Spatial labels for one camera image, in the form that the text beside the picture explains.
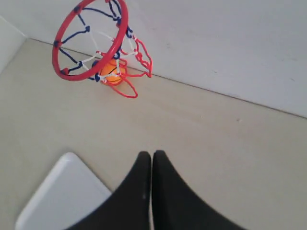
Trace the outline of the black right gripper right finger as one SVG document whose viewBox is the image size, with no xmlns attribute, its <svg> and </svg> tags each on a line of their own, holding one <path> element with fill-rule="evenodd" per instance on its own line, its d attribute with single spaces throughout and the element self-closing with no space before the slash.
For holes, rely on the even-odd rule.
<svg viewBox="0 0 307 230">
<path fill-rule="evenodd" d="M 153 155 L 152 212 L 156 230 L 242 230 L 205 203 L 163 150 Z"/>
</svg>

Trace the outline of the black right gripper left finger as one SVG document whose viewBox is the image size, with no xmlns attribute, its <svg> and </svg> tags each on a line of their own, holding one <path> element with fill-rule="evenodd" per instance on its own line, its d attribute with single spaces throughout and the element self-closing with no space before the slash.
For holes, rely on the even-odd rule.
<svg viewBox="0 0 307 230">
<path fill-rule="evenodd" d="M 70 230 L 148 230 L 151 156 L 141 151 L 120 186 Z"/>
</svg>

